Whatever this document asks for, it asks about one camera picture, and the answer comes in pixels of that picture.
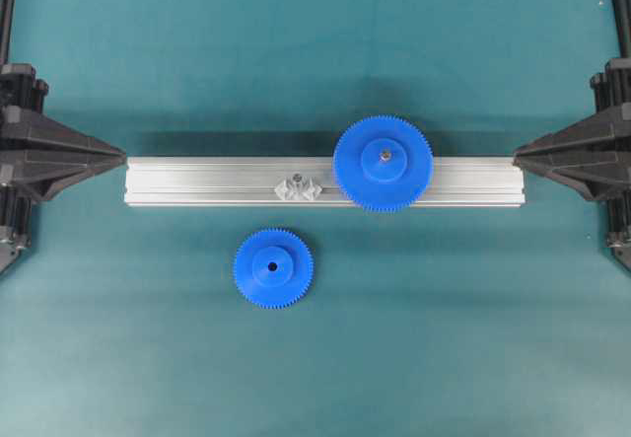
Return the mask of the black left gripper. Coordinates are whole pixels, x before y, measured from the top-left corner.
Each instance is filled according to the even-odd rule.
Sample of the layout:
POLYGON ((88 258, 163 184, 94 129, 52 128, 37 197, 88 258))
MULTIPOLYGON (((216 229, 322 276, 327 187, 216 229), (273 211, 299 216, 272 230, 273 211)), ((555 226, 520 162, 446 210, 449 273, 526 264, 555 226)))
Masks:
POLYGON ((116 169, 126 154, 102 140, 41 113, 19 107, 1 110, 1 183, 35 202, 116 169))

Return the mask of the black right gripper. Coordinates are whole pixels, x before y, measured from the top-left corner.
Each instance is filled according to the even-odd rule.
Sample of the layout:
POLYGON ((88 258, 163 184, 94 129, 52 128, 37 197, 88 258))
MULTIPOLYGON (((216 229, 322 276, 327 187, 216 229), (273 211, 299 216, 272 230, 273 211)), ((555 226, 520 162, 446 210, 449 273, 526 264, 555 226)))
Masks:
POLYGON ((514 165, 600 202, 630 188, 630 110, 605 109, 520 147, 514 165))

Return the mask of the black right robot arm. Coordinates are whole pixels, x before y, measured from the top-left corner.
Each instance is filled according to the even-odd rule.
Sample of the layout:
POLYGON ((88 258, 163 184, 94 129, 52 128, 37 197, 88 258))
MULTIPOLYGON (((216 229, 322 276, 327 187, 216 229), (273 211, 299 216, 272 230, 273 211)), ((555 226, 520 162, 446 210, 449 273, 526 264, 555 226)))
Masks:
POLYGON ((630 60, 613 58, 590 80, 596 112, 517 149, 514 165, 604 203, 606 245, 630 268, 630 60))

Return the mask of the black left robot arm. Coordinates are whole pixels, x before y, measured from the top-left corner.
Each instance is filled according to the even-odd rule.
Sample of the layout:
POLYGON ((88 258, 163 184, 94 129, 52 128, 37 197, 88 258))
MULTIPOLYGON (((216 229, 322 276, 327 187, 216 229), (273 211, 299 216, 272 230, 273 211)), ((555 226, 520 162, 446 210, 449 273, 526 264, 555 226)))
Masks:
POLYGON ((34 207, 113 170, 126 154, 43 114, 48 85, 29 64, 1 67, 1 270, 31 245, 34 207))

